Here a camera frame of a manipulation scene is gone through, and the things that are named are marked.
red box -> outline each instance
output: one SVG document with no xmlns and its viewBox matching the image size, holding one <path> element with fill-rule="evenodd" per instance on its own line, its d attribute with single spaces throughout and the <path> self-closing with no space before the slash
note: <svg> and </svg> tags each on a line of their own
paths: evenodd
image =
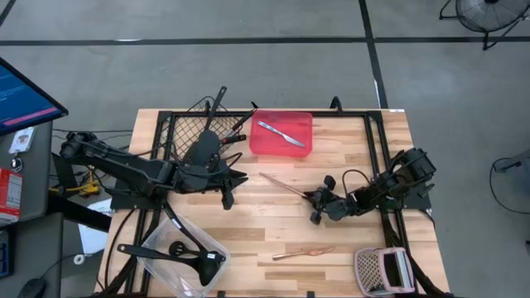
<svg viewBox="0 0 530 298">
<path fill-rule="evenodd" d="M 304 144 L 299 147 L 281 135 L 258 125 L 262 121 Z M 252 116 L 250 151 L 254 154 L 306 157 L 313 150 L 313 115 L 301 112 L 258 110 Z"/>
<path fill-rule="evenodd" d="M 18 221 L 22 175 L 0 168 L 0 224 Z"/>
</svg>

computer monitor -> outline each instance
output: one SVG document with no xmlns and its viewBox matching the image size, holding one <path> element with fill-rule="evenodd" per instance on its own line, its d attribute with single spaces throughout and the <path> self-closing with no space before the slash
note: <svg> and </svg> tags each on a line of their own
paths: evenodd
<svg viewBox="0 0 530 298">
<path fill-rule="evenodd" d="M 0 136 L 68 115 L 68 110 L 0 58 Z"/>
</svg>

wooden table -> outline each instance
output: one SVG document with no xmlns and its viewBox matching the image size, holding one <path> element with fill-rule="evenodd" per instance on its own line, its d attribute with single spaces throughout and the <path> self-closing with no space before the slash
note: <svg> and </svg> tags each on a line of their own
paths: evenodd
<svg viewBox="0 0 530 298">
<path fill-rule="evenodd" d="M 131 153 L 151 149 L 158 112 L 158 109 L 138 111 Z M 389 110 L 382 113 L 391 156 L 412 147 L 406 114 Z M 381 163 L 383 156 L 375 123 L 373 131 Z M 242 133 L 250 134 L 250 121 L 244 124 Z M 313 152 L 305 159 L 255 156 L 247 142 L 230 147 L 225 155 L 243 153 L 234 169 L 246 172 L 249 180 L 234 191 L 235 204 L 229 211 L 223 210 L 220 193 L 170 194 L 169 201 L 175 211 L 184 214 L 230 251 L 229 268 L 210 292 L 211 296 L 217 291 L 226 291 L 226 296 L 306 296 L 308 291 L 314 291 L 316 296 L 362 296 L 354 277 L 354 253 L 360 248 L 385 246 L 378 211 L 339 222 L 323 215 L 321 224 L 316 226 L 309 220 L 312 209 L 306 201 L 258 175 L 258 172 L 268 173 L 300 190 L 314 190 L 322 184 L 325 175 L 332 175 L 337 180 L 335 190 L 339 195 L 343 195 L 340 177 L 345 170 L 355 168 L 369 177 L 372 175 L 362 118 L 313 118 L 313 133 Z M 346 180 L 349 190 L 365 184 L 364 178 L 355 173 L 348 174 Z M 104 261 L 99 268 L 101 281 L 110 243 L 127 213 L 122 210 L 113 216 Z M 137 214 L 124 225 L 117 243 L 133 242 Z M 432 222 L 416 210 L 405 210 L 403 214 L 412 255 L 434 284 L 448 291 Z M 276 253 L 329 245 L 336 249 L 319 257 L 272 260 Z M 127 259 L 128 255 L 113 248 L 109 281 Z M 140 289 L 140 270 L 143 268 L 139 265 L 134 291 Z M 149 296 L 171 297 L 172 294 L 152 278 Z"/>
</svg>

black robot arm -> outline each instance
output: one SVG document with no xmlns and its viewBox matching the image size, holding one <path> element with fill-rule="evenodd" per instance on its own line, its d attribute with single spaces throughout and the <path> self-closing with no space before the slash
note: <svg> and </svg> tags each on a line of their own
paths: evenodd
<svg viewBox="0 0 530 298">
<path fill-rule="evenodd" d="M 224 208 L 230 209 L 234 203 L 232 190 L 248 179 L 245 173 L 230 169 L 226 160 L 220 159 L 219 147 L 203 144 L 201 140 L 191 148 L 201 155 L 184 162 L 147 160 L 111 147 L 93 133 L 70 132 L 66 139 L 61 145 L 62 158 L 71 164 L 94 166 L 124 182 L 130 195 L 146 199 L 158 198 L 157 190 L 180 194 L 220 190 Z"/>
<path fill-rule="evenodd" d="M 319 224 L 321 213 L 327 213 L 331 220 L 340 220 L 345 216 L 362 215 L 376 209 L 389 200 L 403 202 L 410 195 L 412 189 L 418 189 L 429 181 L 436 168 L 432 165 L 426 153 L 422 149 L 410 149 L 400 151 L 392 160 L 388 170 L 375 177 L 368 186 L 360 187 L 342 198 L 335 195 L 335 180 L 326 176 L 324 186 L 316 191 L 306 192 L 315 209 L 311 214 L 311 222 Z M 434 185 L 420 187 L 420 196 L 426 193 Z"/>
</svg>

concrete floor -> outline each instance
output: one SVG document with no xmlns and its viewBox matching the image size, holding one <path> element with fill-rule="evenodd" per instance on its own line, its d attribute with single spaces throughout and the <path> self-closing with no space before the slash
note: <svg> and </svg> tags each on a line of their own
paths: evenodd
<svg viewBox="0 0 530 298">
<path fill-rule="evenodd" d="M 444 0 L 367 3 L 376 37 L 479 36 L 458 21 L 438 21 Z M 512 35 L 530 36 L 530 22 Z M 0 40 L 248 36 L 364 36 L 364 28 L 358 2 L 346 0 L 18 0 L 0 28 Z M 415 145 L 438 169 L 436 233 L 458 296 L 530 292 L 530 217 L 501 209 L 488 186 L 493 160 L 530 148 L 529 51 L 525 42 L 486 52 L 480 43 L 377 44 L 388 106 L 406 109 Z M 68 129 L 128 129 L 138 108 L 189 107 L 221 85 L 229 87 L 228 107 L 253 100 L 320 108 L 334 95 L 347 108 L 378 106 L 364 43 L 4 46 L 0 55 L 70 110 L 54 123 Z M 508 176 L 495 176 L 494 187 L 509 206 L 530 211 L 528 193 Z M 77 228 L 66 224 L 65 254 L 79 250 Z M 63 296 L 91 292 L 99 258 L 65 264 Z"/>
</svg>

